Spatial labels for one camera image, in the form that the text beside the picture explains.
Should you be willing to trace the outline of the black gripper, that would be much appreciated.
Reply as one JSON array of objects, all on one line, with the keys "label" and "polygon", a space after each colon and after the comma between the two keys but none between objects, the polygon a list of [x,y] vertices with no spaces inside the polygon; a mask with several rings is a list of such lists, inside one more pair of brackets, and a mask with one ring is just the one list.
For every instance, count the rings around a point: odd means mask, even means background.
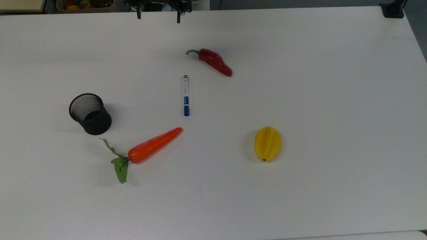
[{"label": "black gripper", "polygon": [[165,6],[177,11],[177,23],[180,23],[181,13],[192,12],[192,0],[125,0],[124,5],[135,9],[138,19],[144,10],[158,12]]}]

